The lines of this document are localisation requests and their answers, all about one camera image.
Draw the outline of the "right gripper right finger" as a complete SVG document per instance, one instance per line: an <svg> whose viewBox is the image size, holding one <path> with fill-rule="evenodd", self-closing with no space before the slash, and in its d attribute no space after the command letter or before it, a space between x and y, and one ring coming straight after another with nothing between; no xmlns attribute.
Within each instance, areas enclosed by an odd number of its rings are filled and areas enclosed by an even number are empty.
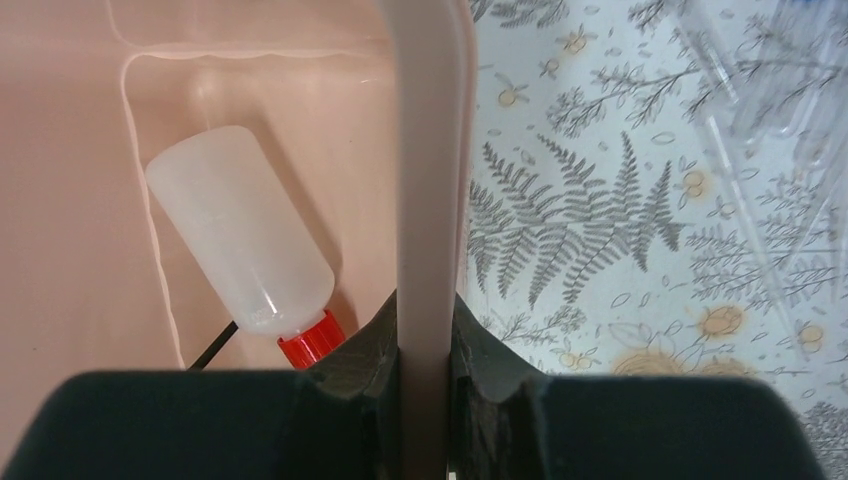
<svg viewBox="0 0 848 480"><path fill-rule="evenodd" d="M800 423L740 377L555 376L455 303L450 469L460 479L821 479Z"/></svg>

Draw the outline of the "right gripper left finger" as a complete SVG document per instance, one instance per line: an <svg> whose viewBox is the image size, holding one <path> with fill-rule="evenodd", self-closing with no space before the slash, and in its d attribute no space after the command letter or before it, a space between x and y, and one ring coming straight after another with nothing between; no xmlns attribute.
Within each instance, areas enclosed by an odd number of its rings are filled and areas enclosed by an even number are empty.
<svg viewBox="0 0 848 480"><path fill-rule="evenodd" d="M6 479L395 479L397 302L302 370L95 371L44 402Z"/></svg>

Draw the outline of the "black metal ring tripod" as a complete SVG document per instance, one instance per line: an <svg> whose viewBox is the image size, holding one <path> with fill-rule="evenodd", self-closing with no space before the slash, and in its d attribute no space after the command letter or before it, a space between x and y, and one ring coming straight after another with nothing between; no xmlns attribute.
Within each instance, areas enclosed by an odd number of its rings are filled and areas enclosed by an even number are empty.
<svg viewBox="0 0 848 480"><path fill-rule="evenodd" d="M218 355L218 353L227 345L233 335L238 331L238 326L234 321L229 324L217 335L217 337L205 348L198 358L188 367L189 371L203 370L210 362Z"/></svg>

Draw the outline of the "red-capped white wash bottle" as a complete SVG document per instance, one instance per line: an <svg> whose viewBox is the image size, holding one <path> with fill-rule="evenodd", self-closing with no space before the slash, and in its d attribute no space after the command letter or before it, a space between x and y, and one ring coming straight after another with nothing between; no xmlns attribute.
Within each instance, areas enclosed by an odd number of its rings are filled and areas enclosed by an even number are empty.
<svg viewBox="0 0 848 480"><path fill-rule="evenodd" d="M145 179L240 330L275 339L296 369L345 342L334 272L249 129L182 140Z"/></svg>

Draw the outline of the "pink plastic bin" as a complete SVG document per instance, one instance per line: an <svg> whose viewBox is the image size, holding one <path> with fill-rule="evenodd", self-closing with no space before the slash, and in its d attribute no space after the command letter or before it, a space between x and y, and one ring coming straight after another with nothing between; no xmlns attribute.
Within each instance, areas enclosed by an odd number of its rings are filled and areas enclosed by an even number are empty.
<svg viewBox="0 0 848 480"><path fill-rule="evenodd" d="M230 317L146 186L162 151L253 133L352 334L396 285L396 72L376 1L1 5L1 460L98 370L183 370Z"/></svg>

